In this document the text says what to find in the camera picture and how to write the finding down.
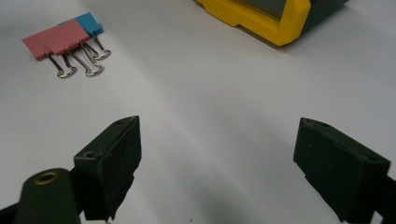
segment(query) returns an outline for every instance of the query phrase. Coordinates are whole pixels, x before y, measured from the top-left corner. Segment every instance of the gray surface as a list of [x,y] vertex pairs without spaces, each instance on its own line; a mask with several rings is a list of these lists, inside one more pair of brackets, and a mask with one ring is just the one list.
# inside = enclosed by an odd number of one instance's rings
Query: gray surface
[[[99,77],[60,80],[21,39],[87,11],[114,54]],[[139,115],[143,160],[115,223],[338,223],[292,162],[298,122],[330,123],[396,161],[395,11],[350,1],[273,49],[190,0],[1,1],[0,207]]]

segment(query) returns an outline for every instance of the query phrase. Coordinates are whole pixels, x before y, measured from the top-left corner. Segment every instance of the white surface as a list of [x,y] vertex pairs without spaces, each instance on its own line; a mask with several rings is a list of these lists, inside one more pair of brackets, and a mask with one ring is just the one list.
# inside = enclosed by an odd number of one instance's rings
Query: white surface
[[[113,55],[99,77],[60,80],[21,39],[87,11]],[[292,161],[299,119],[396,161],[395,11],[351,0],[274,49],[190,0],[1,1],[0,207],[139,115],[143,160],[115,223],[339,223]]]

